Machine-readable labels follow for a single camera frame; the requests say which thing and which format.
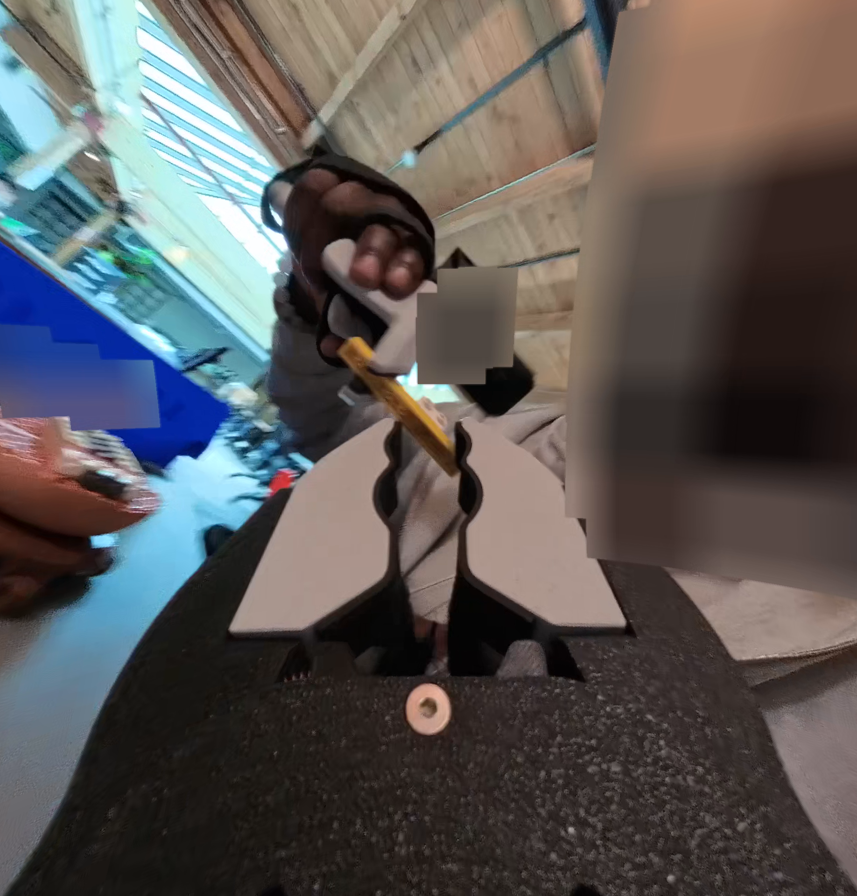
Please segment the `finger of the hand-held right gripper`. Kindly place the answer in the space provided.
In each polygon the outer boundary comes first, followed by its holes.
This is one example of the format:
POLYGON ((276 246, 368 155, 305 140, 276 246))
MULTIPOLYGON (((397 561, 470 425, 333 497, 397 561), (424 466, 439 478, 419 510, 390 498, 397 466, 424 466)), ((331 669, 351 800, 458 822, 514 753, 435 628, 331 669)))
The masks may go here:
POLYGON ((369 361, 375 374, 408 374, 416 364, 416 313, 418 293, 392 298, 380 290, 367 292, 367 308, 385 325, 369 361))

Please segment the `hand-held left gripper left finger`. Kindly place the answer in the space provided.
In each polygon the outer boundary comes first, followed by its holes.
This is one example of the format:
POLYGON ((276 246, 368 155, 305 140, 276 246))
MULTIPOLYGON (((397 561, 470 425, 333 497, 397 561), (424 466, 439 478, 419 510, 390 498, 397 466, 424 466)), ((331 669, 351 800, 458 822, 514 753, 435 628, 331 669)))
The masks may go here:
POLYGON ((230 623, 235 637, 312 636, 399 575, 400 426, 380 420, 322 459, 288 501, 230 623))

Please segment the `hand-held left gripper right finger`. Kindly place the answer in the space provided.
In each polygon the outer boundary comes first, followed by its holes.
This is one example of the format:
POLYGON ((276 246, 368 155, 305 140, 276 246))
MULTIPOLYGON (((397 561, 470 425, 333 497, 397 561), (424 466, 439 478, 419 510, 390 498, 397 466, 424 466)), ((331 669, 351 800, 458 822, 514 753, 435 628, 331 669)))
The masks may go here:
POLYGON ((553 635, 622 634, 625 614, 560 480, 488 424, 457 424, 458 573, 480 593, 553 635))

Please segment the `blue plastic bin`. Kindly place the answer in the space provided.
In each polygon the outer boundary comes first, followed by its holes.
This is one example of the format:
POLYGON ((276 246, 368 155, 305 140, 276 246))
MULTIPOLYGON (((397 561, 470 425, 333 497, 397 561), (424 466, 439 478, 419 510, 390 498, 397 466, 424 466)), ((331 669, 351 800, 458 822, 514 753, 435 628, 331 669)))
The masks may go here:
POLYGON ((48 327, 55 342, 95 345, 104 361, 145 362, 158 403, 155 427, 106 427, 142 461, 166 467, 197 459, 227 418, 227 406, 126 334, 73 290, 0 238, 0 324, 48 327))

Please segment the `person's right forearm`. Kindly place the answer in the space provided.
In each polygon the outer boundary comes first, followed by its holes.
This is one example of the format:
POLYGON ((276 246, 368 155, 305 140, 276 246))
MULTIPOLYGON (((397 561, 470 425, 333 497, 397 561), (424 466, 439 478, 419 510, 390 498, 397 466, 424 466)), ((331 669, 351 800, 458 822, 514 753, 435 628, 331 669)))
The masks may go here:
POLYGON ((293 274, 275 277, 273 341, 266 390, 288 431, 288 447, 318 462, 374 425, 382 414, 372 399, 349 404, 342 390, 350 371, 328 364, 317 346, 318 314, 293 274))

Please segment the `narrow yellow toy plate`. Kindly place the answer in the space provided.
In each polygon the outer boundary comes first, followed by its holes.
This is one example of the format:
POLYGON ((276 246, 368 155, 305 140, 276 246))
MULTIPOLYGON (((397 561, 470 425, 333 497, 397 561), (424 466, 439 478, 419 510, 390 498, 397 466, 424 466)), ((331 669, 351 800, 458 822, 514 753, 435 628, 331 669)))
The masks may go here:
POLYGON ((338 356, 426 454, 448 476, 457 476, 459 466, 455 442, 446 431, 446 418, 436 406, 425 398, 414 399, 395 378, 374 373, 370 369, 373 350, 361 338, 345 341, 338 349, 338 356))

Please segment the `person's right hand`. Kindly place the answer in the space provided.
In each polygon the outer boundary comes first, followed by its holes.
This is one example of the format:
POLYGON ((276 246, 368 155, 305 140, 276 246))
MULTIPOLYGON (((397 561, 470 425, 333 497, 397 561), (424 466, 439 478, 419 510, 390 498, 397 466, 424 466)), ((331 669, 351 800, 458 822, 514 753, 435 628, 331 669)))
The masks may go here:
POLYGON ((423 283, 423 258, 412 233, 378 221, 378 215, 409 211, 395 197, 326 169, 311 169, 291 189, 283 227, 300 288, 318 305, 333 288, 322 265, 324 249, 336 240, 354 241, 352 282, 403 298, 423 283))

